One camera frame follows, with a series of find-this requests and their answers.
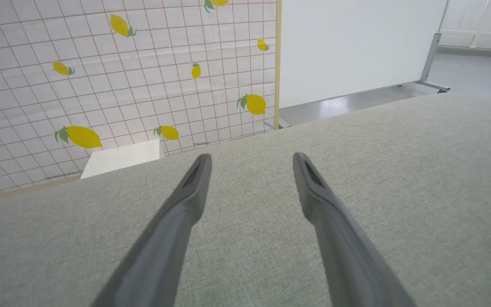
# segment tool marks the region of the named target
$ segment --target metal bracket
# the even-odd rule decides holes
[[[450,91],[450,87],[427,82],[427,78],[429,77],[429,72],[431,71],[431,65],[433,65],[433,61],[435,60],[435,56],[437,55],[437,48],[439,47],[439,41],[441,40],[441,35],[442,35],[441,33],[435,33],[435,35],[433,36],[433,41],[431,42],[431,49],[429,49],[429,54],[427,56],[427,60],[425,61],[422,77],[416,83],[420,85],[429,86],[434,89],[438,89],[439,93],[446,93]]]
[[[439,90],[439,93],[447,93],[448,91],[450,91],[450,88],[444,85],[438,85],[438,84],[424,82],[424,81],[418,81],[416,83],[419,85],[425,85],[425,86],[432,87],[433,89],[437,89]]]

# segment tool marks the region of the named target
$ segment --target gray upholstered table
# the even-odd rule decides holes
[[[329,306],[292,154],[309,155],[419,306],[491,306],[491,101],[443,94],[0,200],[0,306],[84,306],[201,152],[176,305]]]

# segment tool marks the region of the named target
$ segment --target white partition board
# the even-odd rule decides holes
[[[447,0],[285,0],[279,107],[421,78]]]
[[[127,146],[92,152],[81,179],[139,165],[164,157],[160,140],[154,139]]]

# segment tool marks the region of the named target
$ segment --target lemon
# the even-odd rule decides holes
[[[213,6],[224,6],[227,3],[228,0],[204,0],[204,8],[206,12],[210,12],[208,8],[215,9]]]
[[[255,115],[264,114],[266,110],[266,101],[259,95],[245,95],[238,99],[236,107],[238,104],[242,106],[242,109],[245,109],[247,105],[247,109]]]
[[[69,126],[66,128],[64,126],[62,129],[54,132],[56,142],[58,142],[58,137],[68,144],[68,139],[70,139],[75,145],[82,148],[102,147],[100,136],[86,127]]]
[[[178,140],[179,139],[179,132],[176,130],[176,128],[170,127],[170,126],[161,126],[153,130],[153,134],[158,134],[160,135],[162,133],[162,136],[167,138],[168,140]]]
[[[132,27],[128,28],[126,21],[121,16],[111,14],[111,20],[109,23],[111,24],[113,30],[122,36],[130,37],[136,35],[137,30],[134,31]]]
[[[262,39],[257,40],[257,47],[259,47],[261,51],[267,51],[268,49],[270,49],[270,46],[267,45]]]
[[[198,78],[201,73],[200,65],[197,62],[193,62],[193,70],[191,71],[193,78]]]
[[[67,68],[66,65],[60,62],[53,62],[52,67],[57,73],[62,74],[64,76],[69,76],[75,72],[71,67]]]

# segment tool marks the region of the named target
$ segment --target grid pattern backdrop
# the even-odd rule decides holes
[[[94,151],[160,138],[168,155],[273,130],[275,0],[213,8],[0,0],[0,193],[80,175]],[[116,33],[112,14],[135,35]],[[237,107],[245,95],[263,97],[265,114]],[[57,142],[55,131],[68,126],[93,130],[103,147]],[[158,126],[179,139],[158,136]]]

